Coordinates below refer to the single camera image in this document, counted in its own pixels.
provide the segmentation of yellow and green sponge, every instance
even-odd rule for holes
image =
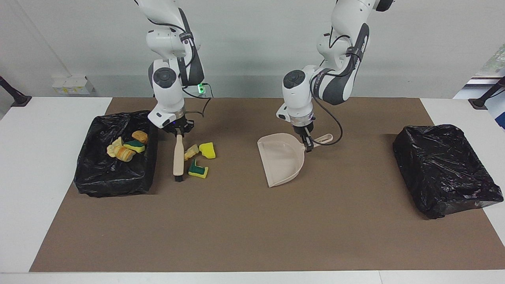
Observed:
[[[193,159],[191,166],[189,167],[188,174],[191,176],[197,176],[201,178],[206,178],[209,172],[209,167],[199,167],[196,165],[196,159]]]
[[[145,145],[137,140],[126,142],[123,144],[124,147],[131,149],[137,153],[142,153],[145,151]]]

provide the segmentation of white table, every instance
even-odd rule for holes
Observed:
[[[226,273],[28,273],[68,190],[91,120],[111,98],[33,98],[0,120],[0,283],[496,283],[495,271],[326,271]],[[505,188],[505,133],[466,100],[422,99],[435,124],[461,128],[498,185]],[[505,203],[485,209],[502,242]]]

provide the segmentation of white wall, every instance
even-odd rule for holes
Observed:
[[[216,96],[279,97],[284,74],[320,63],[315,42],[329,31],[334,0],[179,5],[202,37]],[[372,13],[353,96],[452,98],[503,44],[505,30],[496,25],[504,12],[502,0],[398,0]],[[51,76],[66,72],[47,41],[101,96],[150,96],[146,69],[157,55],[145,34],[153,27],[133,0],[3,0],[0,74],[25,93],[55,95]]]

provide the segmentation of beige dustpan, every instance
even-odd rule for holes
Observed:
[[[319,143],[328,143],[333,135],[326,134],[318,139]],[[296,137],[287,133],[272,134],[258,140],[261,161],[267,176],[268,187],[286,183],[300,173],[305,160],[305,145]]]

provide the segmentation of yellow sponge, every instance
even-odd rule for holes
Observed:
[[[198,147],[201,154],[207,159],[214,159],[216,157],[216,152],[214,152],[214,144],[212,142],[201,144]]]

